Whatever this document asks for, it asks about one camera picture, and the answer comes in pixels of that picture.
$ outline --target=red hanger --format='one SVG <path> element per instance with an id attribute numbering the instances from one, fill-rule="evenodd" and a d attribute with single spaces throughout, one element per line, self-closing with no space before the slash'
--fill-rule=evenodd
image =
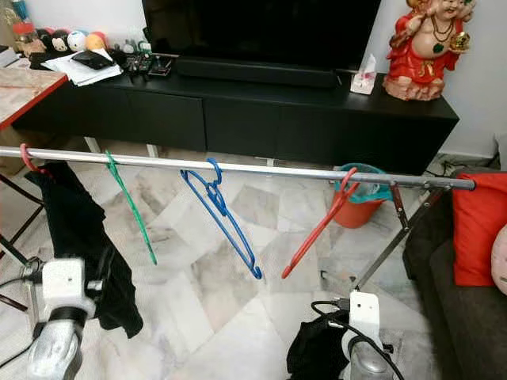
<path id="1" fill-rule="evenodd" d="M 327 213 L 326 217 L 318 224 L 317 227 L 313 231 L 311 231 L 310 236 L 307 237 L 307 240 L 299 247 L 298 252 L 292 257 L 291 263 L 285 268 L 282 273 L 282 279 L 286 279 L 288 275 L 291 274 L 292 269 L 301 261 L 305 253 L 308 249 L 310 249 L 311 245 L 314 244 L 315 240 L 317 240 L 318 236 L 324 231 L 326 226 L 330 224 L 330 221 L 333 220 L 334 216 L 340 211 L 340 209 L 345 204 L 345 201 L 356 191 L 357 187 L 360 185 L 359 182 L 353 184 L 350 189 L 346 192 L 345 188 L 347 183 L 349 182 L 350 177 L 357 171 L 357 168 L 351 168 L 343 181 L 341 182 L 340 191 L 338 192 L 338 196 L 335 199 L 333 206 L 331 206 L 330 212 Z"/>
<path id="2" fill-rule="evenodd" d="M 19 149 L 21 151 L 21 159 L 23 160 L 25 165 L 33 172 L 39 172 L 53 178 L 51 173 L 49 173 L 46 169 L 39 169 L 30 161 L 29 152 L 27 151 L 27 148 L 28 146 L 24 142 L 19 146 Z"/>

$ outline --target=blue hanger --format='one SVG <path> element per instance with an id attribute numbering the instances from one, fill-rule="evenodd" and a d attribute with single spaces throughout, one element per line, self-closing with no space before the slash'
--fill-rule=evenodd
<path id="1" fill-rule="evenodd" d="M 216 224 L 219 225 L 220 229 L 223 231 L 225 236 L 227 236 L 227 239 L 231 242 L 231 244 L 234 246 L 234 249 L 236 249 L 236 252 L 238 255 L 242 258 L 242 260 L 245 262 L 248 269 L 252 272 L 253 277 L 256 279 L 262 278 L 262 272 L 261 269 L 255 265 L 255 256 L 252 252 L 252 249 L 250 248 L 248 241 L 245 238 L 245 235 L 241 231 L 241 228 L 239 228 L 237 222 L 234 220 L 234 217 L 232 214 L 227 210 L 227 205 L 225 204 L 225 200 L 223 199 L 222 193 L 219 190 L 219 184 L 222 183 L 222 170 L 219 167 L 219 165 L 216 163 L 216 160 L 214 158 L 209 158 L 207 160 L 209 163 L 211 163 L 215 167 L 216 171 L 216 180 L 213 182 L 206 182 L 203 177 L 201 177 L 199 174 L 194 172 L 193 170 L 181 170 L 181 176 L 185 180 L 185 182 L 190 186 L 192 191 L 196 194 L 197 198 L 202 202 L 202 204 L 206 207 L 210 215 L 215 220 Z M 229 234 L 223 223 L 220 221 L 219 217 L 215 214 L 215 212 L 212 210 L 211 206 L 206 202 L 204 197 L 197 191 L 196 187 L 190 182 L 189 174 L 192 174 L 195 178 L 199 180 L 201 184 L 206 188 L 206 193 L 208 194 L 208 198 L 213 202 L 215 207 L 218 209 L 220 214 L 223 217 L 229 218 L 231 221 L 234 229 L 238 233 L 239 237 L 241 238 L 241 241 L 243 245 L 246 248 L 246 255 L 241 248 L 239 248 L 238 243 L 232 238 L 232 236 Z"/>

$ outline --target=black television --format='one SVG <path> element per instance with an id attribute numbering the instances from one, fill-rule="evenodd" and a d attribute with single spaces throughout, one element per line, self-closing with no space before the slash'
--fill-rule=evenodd
<path id="1" fill-rule="evenodd" d="M 143 0 L 154 53 L 357 70 L 380 0 Z"/>

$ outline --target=sofa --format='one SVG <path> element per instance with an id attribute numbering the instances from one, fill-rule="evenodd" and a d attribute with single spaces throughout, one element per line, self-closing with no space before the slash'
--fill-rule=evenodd
<path id="1" fill-rule="evenodd" d="M 442 378 L 507 379 L 507 295 L 496 287 L 457 287 L 454 258 L 448 192 L 412 229 L 403 253 L 406 272 L 429 319 Z"/>

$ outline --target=wallet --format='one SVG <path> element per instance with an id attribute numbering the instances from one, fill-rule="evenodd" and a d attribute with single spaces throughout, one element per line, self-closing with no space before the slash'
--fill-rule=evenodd
<path id="1" fill-rule="evenodd" d="M 100 70 L 104 67 L 110 67 L 115 64 L 114 61 L 111 61 L 103 55 L 90 50 L 82 51 L 81 53 L 73 56 L 72 59 L 95 70 Z"/>

